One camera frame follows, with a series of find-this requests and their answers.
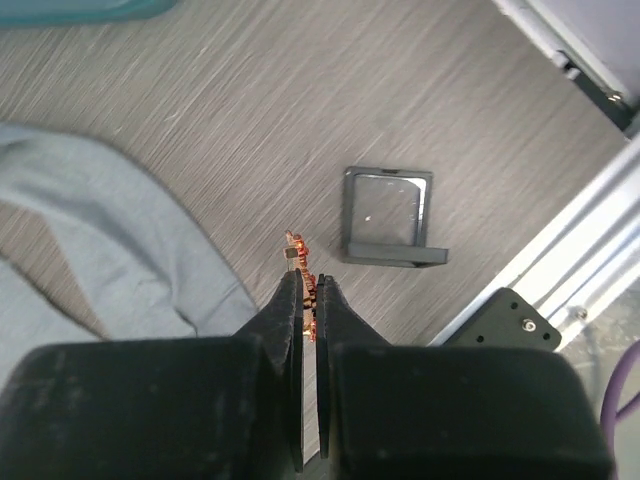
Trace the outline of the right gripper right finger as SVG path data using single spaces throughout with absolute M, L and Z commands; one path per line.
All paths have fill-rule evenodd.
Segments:
M 320 279 L 319 454 L 334 479 L 607 479 L 614 460 L 555 351 L 399 346 Z

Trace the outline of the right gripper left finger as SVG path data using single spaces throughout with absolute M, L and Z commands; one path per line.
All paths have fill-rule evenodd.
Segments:
M 292 479 L 303 281 L 230 336 L 42 346 L 1 395 L 5 479 Z

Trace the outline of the grey button-up shirt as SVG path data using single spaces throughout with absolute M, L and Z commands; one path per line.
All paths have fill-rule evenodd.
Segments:
M 256 314 L 190 214 L 101 142 L 3 124 L 1 198 L 44 219 L 111 339 L 231 335 Z

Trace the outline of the orange red brooch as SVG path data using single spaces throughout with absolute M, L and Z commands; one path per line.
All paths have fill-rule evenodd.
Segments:
M 316 277 L 309 270 L 308 257 L 310 250 L 300 234 L 285 232 L 287 242 L 283 250 L 289 271 L 298 271 L 303 281 L 303 334 L 311 342 L 317 337 L 317 282 Z

